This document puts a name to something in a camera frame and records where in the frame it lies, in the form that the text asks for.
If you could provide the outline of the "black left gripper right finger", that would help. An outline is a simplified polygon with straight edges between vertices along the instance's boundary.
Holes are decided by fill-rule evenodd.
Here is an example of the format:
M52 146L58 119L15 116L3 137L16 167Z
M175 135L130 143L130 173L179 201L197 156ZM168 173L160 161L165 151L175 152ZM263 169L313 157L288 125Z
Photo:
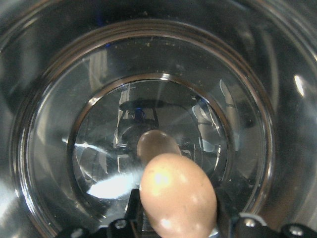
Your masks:
M236 224L240 219L239 212L224 189L216 188L215 194L217 200L216 224L219 233L221 236L234 236Z

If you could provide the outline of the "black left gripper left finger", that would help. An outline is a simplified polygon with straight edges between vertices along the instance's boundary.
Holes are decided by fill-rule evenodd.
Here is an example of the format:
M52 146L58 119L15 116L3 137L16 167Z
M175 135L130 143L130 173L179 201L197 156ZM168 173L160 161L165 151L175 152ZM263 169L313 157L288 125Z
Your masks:
M141 204L139 189L131 190L125 218L132 222L137 232L142 232L144 209Z

